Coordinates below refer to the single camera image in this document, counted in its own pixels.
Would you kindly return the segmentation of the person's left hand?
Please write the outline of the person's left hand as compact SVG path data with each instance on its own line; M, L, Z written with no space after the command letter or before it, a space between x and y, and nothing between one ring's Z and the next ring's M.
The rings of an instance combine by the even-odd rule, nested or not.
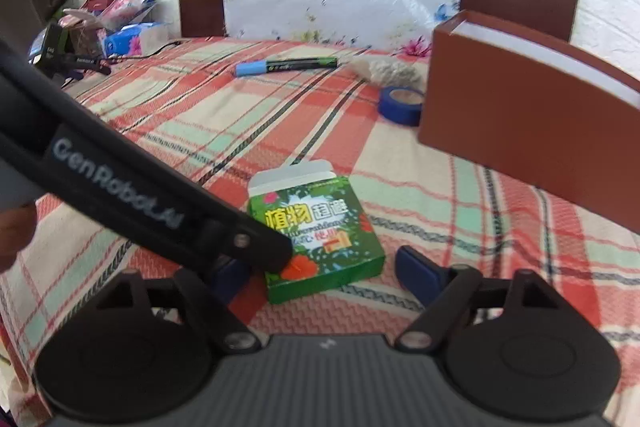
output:
M33 202L0 213L0 271L8 271L26 248L37 228L37 208Z

